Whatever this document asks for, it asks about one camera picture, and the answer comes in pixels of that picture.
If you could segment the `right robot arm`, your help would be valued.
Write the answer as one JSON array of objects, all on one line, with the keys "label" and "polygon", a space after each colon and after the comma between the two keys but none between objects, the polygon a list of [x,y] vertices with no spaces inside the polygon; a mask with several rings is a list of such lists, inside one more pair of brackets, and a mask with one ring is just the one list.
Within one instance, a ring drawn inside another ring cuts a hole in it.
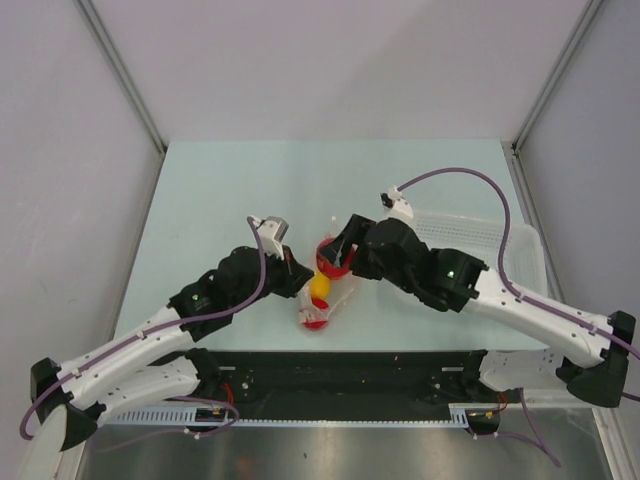
[{"label": "right robot arm", "polygon": [[484,401],[494,392],[565,388],[586,403],[616,408],[624,396],[633,316],[590,314],[516,286],[484,261],[456,249],[428,247],[397,218],[353,215],[316,249],[320,267],[385,280],[439,312],[474,314],[544,344],[534,351],[479,351],[461,376],[463,393]]}]

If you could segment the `clear polka dot zip bag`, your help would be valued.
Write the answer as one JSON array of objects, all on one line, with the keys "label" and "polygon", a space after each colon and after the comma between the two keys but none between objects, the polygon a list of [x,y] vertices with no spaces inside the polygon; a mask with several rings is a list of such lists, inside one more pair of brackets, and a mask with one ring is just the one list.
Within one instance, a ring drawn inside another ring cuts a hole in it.
[{"label": "clear polka dot zip bag", "polygon": [[313,277],[297,294],[298,321],[302,328],[318,332],[336,320],[356,296],[360,280],[344,267],[329,265],[319,260],[316,251],[330,243],[340,232],[337,218],[331,217],[322,240],[314,248],[309,267]]}]

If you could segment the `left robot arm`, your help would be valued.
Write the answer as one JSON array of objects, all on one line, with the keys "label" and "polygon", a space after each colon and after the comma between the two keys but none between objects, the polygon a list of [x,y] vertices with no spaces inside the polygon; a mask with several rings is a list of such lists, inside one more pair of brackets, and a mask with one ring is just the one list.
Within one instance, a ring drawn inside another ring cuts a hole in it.
[{"label": "left robot arm", "polygon": [[66,451],[126,411],[164,400],[216,399],[220,367],[197,342],[264,297],[296,297],[313,276],[289,248],[269,254],[239,247],[132,331],[73,360],[34,364],[32,412],[44,427],[63,413],[58,449]]}]

